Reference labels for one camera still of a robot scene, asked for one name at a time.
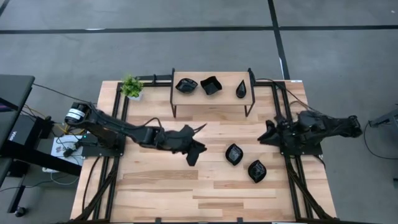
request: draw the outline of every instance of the black floor stripe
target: black floor stripe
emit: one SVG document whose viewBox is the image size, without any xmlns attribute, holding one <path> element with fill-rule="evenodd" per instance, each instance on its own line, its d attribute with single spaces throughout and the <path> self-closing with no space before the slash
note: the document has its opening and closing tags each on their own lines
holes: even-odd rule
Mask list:
<svg viewBox="0 0 398 224">
<path fill-rule="evenodd" d="M 274 30 L 272 26 L 219 26 L 219 27 L 153 27 L 111 29 L 51 29 L 51 30 L 0 30 L 0 34 L 117 34 L 145 32 L 206 32 L 206 31 L 262 31 Z"/>
<path fill-rule="evenodd" d="M 398 25 L 378 26 L 281 26 L 279 30 L 383 30 L 398 29 Z"/>
<path fill-rule="evenodd" d="M 285 56 L 284 45 L 282 43 L 282 37 L 280 36 L 280 32 L 279 32 L 279 25 L 278 25 L 278 20 L 276 17 L 276 11 L 275 11 L 275 6 L 274 6 L 273 0 L 268 0 L 268 6 L 269 6 L 269 12 L 271 14 L 272 26 L 274 27 L 275 41 L 276 41 L 276 46 L 278 49 L 280 64 L 282 67 L 281 68 L 282 75 L 285 80 L 290 80 L 290 74 L 289 74 L 289 69 L 287 68 L 287 61 L 286 61 L 286 56 Z"/>
<path fill-rule="evenodd" d="M 1 7 L 0 7 L 0 17 L 1 17 L 1 15 L 2 15 L 2 13 L 4 12 L 4 10 L 6 9 L 6 7 L 7 7 L 8 3 L 9 3 L 9 1 L 10 1 L 10 0 L 4 0 L 4 2 L 1 4 Z"/>
</svg>

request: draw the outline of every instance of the wooden shelf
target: wooden shelf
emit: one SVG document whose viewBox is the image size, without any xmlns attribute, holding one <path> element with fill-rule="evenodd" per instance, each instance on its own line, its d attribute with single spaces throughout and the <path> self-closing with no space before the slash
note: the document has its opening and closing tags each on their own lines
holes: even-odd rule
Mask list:
<svg viewBox="0 0 398 224">
<path fill-rule="evenodd" d="M 213 95 L 206 95 L 200 86 L 200 81 L 215 76 L 223 89 Z M 183 78 L 190 78 L 198 83 L 193 93 L 186 94 L 178 91 L 175 86 Z M 246 96 L 239 99 L 236 88 L 244 80 Z M 249 72 L 175 72 L 173 88 L 173 105 L 252 105 L 252 91 Z"/>
</svg>

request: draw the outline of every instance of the white pot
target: white pot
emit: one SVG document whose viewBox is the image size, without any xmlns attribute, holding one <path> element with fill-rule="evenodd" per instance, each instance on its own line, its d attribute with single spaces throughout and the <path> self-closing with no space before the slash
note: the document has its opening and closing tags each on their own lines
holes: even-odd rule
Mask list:
<svg viewBox="0 0 398 224">
<path fill-rule="evenodd" d="M 138 97 L 134 97 L 134 96 L 127 96 L 130 100 L 135 100 L 135 101 L 140 101 L 142 98 L 142 91 L 139 92 Z"/>
</svg>

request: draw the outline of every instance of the chair wheel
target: chair wheel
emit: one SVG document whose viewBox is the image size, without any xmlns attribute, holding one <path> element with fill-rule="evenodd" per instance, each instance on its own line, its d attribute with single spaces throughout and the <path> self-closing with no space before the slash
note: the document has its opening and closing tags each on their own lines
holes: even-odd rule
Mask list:
<svg viewBox="0 0 398 224">
<path fill-rule="evenodd" d="M 24 207 L 18 207 L 14 212 L 16 217 L 23 217 L 27 213 L 27 209 Z"/>
</svg>

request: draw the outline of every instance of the black desk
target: black desk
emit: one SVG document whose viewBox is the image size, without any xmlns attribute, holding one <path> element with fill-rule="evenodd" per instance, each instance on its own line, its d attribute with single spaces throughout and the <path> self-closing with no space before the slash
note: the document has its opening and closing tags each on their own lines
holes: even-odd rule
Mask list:
<svg viewBox="0 0 398 224">
<path fill-rule="evenodd" d="M 67 174 L 79 176 L 81 166 L 53 157 L 50 154 L 9 140 L 10 133 L 20 116 L 25 102 L 32 89 L 34 77 L 25 75 L 0 75 L 0 99 L 10 105 L 13 110 L 0 112 L 0 186 L 4 182 L 10 167 L 15 163 L 36 164 L 41 167 L 59 170 Z M 20 181 L 8 212 L 15 212 L 22 197 L 25 186 Z"/>
</svg>

